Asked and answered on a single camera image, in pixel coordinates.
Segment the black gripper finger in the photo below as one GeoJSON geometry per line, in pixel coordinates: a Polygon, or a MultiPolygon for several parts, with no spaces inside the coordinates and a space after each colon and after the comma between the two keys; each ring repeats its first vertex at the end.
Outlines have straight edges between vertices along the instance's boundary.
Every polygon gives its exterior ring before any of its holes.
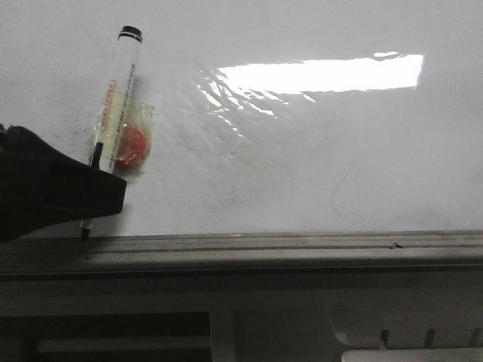
{"type": "Polygon", "coordinates": [[[31,130],[1,129],[1,240],[122,211],[127,183],[72,159],[31,130]]]}

